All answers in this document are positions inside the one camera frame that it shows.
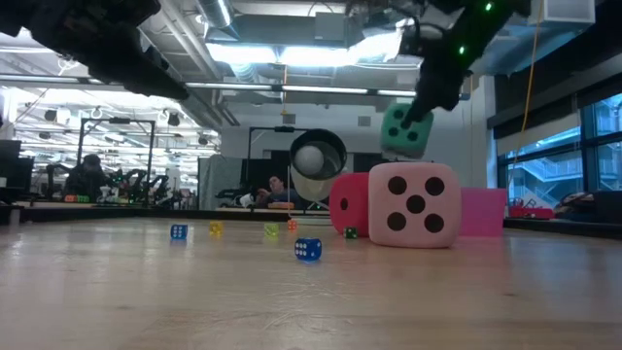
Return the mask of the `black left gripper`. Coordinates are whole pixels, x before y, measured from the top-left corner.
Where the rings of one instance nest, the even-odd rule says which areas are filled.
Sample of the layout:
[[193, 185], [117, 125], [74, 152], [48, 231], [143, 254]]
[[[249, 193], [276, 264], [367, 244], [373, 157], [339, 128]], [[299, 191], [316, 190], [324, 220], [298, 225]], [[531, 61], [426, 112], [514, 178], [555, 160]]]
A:
[[140, 43], [138, 26], [159, 11], [158, 0], [41, 0], [28, 30], [57, 53], [103, 55], [101, 81], [120, 83], [134, 93], [184, 100], [189, 93], [168, 73], [169, 63], [154, 46], [144, 51]]

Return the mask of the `large green plush die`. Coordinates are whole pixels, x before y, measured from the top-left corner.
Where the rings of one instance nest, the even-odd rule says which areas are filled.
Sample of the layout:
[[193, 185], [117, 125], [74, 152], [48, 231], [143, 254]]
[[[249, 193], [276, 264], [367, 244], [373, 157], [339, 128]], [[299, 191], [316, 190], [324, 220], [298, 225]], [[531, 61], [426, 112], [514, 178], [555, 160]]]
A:
[[421, 158], [428, 145], [434, 115], [429, 112], [418, 120], [408, 121], [406, 116], [410, 107], [406, 103], [389, 106], [381, 124], [380, 145], [384, 152]]

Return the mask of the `large pink plush die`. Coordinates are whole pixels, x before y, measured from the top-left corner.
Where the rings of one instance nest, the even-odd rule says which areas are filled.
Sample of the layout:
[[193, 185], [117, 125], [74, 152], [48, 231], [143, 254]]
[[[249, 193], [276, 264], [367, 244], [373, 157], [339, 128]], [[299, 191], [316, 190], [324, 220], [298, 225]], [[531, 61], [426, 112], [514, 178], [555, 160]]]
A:
[[448, 248], [461, 229], [462, 190], [446, 164], [376, 165], [369, 171], [368, 200], [368, 235], [378, 245]]

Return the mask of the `pink translucent plastic bin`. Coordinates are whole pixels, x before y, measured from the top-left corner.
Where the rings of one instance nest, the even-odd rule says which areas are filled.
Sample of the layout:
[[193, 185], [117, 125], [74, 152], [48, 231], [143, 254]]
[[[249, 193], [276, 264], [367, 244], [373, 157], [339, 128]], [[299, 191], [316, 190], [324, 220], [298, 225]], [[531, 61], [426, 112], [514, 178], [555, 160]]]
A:
[[505, 189], [462, 188], [460, 236], [501, 237], [506, 201]]

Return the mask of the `large red plush die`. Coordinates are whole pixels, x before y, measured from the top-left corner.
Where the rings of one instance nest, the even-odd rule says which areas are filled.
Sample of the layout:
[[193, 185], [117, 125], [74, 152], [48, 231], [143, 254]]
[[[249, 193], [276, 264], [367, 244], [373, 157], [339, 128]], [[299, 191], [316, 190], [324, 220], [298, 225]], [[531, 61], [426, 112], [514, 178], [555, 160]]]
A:
[[344, 173], [332, 184], [329, 215], [339, 234], [352, 227], [358, 236], [368, 237], [368, 178], [368, 172]]

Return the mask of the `white cylinder cup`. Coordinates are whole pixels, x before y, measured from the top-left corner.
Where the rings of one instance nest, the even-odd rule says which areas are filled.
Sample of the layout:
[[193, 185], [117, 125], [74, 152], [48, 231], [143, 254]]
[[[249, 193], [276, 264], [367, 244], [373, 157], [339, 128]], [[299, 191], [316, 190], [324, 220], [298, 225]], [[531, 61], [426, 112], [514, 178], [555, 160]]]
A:
[[[303, 146], [313, 145], [324, 154], [322, 170], [312, 176], [300, 174], [294, 165], [294, 155]], [[327, 129], [311, 129], [303, 132], [291, 144], [291, 177], [298, 195], [308, 201], [319, 202], [327, 197], [332, 184], [342, 173], [347, 160], [347, 150], [341, 138]]]

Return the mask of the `person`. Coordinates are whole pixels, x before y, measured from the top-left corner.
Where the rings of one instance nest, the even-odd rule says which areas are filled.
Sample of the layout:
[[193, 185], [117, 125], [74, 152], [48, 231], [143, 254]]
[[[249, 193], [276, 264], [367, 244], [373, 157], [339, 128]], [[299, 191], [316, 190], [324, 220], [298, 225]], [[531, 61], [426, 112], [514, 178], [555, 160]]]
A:
[[255, 204], [259, 208], [267, 208], [271, 203], [291, 203], [294, 209], [301, 209], [302, 203], [296, 190], [286, 187], [284, 181], [276, 175], [268, 180], [269, 189], [258, 189]]
[[113, 185], [110, 177], [103, 172], [100, 157], [90, 154], [84, 157], [81, 164], [69, 171], [65, 182], [65, 194], [86, 195], [91, 201], [95, 201], [102, 194], [102, 187]]

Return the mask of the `long ceiling light bar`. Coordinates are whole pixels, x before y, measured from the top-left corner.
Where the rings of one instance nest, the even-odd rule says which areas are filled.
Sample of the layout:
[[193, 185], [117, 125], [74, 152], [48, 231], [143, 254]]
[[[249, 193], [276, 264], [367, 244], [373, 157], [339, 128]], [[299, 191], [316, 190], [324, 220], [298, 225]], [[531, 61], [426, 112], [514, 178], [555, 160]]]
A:
[[[71, 76], [38, 76], [20, 74], [0, 74], [0, 85], [8, 87], [32, 86], [34, 88], [70, 88], [70, 89], [94, 89], [115, 90], [120, 89], [118, 83], [106, 84], [97, 79]], [[242, 84], [242, 83], [201, 83], [189, 82], [185, 88], [203, 88], [218, 90], [241, 90], [241, 91], [273, 91], [273, 92], [301, 92], [301, 93], [330, 93], [345, 95], [369, 95], [382, 97], [414, 98], [417, 93], [414, 90], [377, 89], [360, 87], [319, 87], [299, 86], [283, 84]]]

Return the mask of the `grey partition panel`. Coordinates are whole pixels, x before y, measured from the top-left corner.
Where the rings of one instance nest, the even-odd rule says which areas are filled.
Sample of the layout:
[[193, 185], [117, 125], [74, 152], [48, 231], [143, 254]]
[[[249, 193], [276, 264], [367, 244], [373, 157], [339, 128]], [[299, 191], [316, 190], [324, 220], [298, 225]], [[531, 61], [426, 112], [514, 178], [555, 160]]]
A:
[[222, 190], [238, 189], [242, 173], [242, 159], [213, 155], [198, 159], [199, 209], [216, 210], [223, 199], [216, 198]]

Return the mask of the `white ceiling unit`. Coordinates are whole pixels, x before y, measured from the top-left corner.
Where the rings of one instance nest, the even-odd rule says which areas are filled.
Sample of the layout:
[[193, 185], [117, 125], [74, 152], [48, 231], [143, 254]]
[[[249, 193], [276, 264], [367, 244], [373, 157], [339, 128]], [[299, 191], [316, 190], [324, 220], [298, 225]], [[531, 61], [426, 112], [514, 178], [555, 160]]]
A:
[[595, 0], [532, 0], [529, 24], [593, 24]]

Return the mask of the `white ball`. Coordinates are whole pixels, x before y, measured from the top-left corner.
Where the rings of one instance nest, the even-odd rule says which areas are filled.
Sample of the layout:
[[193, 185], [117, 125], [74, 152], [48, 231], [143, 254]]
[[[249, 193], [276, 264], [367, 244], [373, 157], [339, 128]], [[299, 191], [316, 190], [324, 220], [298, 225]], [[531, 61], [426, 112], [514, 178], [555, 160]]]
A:
[[308, 176], [319, 173], [323, 168], [324, 161], [323, 152], [313, 145], [301, 147], [294, 155], [294, 165], [297, 171]]

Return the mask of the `red flat box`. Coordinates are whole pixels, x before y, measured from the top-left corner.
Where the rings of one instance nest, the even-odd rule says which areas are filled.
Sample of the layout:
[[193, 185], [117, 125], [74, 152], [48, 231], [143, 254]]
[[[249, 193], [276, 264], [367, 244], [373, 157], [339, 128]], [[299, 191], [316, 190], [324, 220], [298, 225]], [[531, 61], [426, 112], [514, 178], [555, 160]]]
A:
[[510, 218], [514, 219], [551, 220], [555, 218], [552, 209], [519, 206], [510, 207], [508, 209], [508, 215]]

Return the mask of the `black workstation frame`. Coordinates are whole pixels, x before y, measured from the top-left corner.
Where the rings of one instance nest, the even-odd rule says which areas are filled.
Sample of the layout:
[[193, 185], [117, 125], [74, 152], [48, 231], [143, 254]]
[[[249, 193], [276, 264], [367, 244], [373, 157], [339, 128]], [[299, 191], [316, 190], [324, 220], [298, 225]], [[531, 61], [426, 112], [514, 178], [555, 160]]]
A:
[[111, 118], [99, 119], [99, 120], [95, 118], [81, 119], [81, 128], [79, 132], [79, 144], [78, 144], [78, 152], [77, 152], [77, 158], [78, 158], [77, 165], [78, 166], [80, 166], [84, 161], [84, 158], [83, 158], [84, 138], [91, 132], [93, 128], [98, 127], [101, 123], [109, 123], [109, 124], [137, 123], [143, 129], [143, 133], [150, 137], [147, 169], [144, 171], [144, 175], [146, 176], [147, 183], [145, 186], [142, 185], [141, 181], [137, 181], [134, 183], [134, 187], [140, 190], [141, 194], [145, 197], [144, 204], [147, 204], [149, 200], [149, 191], [151, 188], [150, 181], [151, 181], [154, 143], [155, 143], [155, 137], [156, 137], [155, 136], [156, 123], [154, 121], [132, 120], [130, 118], [122, 118], [122, 117], [111, 117]]
[[262, 131], [274, 131], [277, 133], [294, 133], [296, 131], [309, 131], [311, 130], [310, 128], [300, 128], [300, 127], [293, 127], [293, 126], [286, 126], [286, 125], [282, 125], [282, 126], [273, 126], [273, 127], [267, 127], [267, 126], [250, 126], [249, 130], [248, 130], [248, 144], [247, 144], [247, 156], [246, 156], [246, 160], [250, 160], [252, 158], [252, 145], [253, 145], [253, 132], [255, 130], [262, 130]]

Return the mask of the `window with black frame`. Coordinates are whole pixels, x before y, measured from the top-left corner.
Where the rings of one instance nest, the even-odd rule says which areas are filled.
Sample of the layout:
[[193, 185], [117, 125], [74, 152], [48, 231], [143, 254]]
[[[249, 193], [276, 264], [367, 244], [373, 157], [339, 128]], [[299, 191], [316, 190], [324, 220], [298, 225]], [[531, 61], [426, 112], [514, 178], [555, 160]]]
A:
[[497, 140], [498, 185], [512, 206], [555, 219], [622, 224], [622, 93]]

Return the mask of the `black aluminium table frame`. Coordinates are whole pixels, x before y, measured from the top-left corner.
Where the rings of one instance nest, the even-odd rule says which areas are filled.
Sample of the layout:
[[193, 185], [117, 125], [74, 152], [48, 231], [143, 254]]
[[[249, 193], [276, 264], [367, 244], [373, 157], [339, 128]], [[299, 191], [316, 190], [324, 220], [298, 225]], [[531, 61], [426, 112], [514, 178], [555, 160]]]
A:
[[[178, 219], [181, 221], [197, 219], [283, 223], [289, 219], [286, 213], [278, 213], [276, 211], [261, 213], [259, 211], [159, 210], [131, 207], [23, 207], [17, 205], [0, 205], [0, 226], [29, 221], [43, 223], [95, 219], [112, 220], [132, 217]], [[504, 219], [502, 227], [590, 238], [612, 239], [622, 242], [622, 225], [617, 224]]]

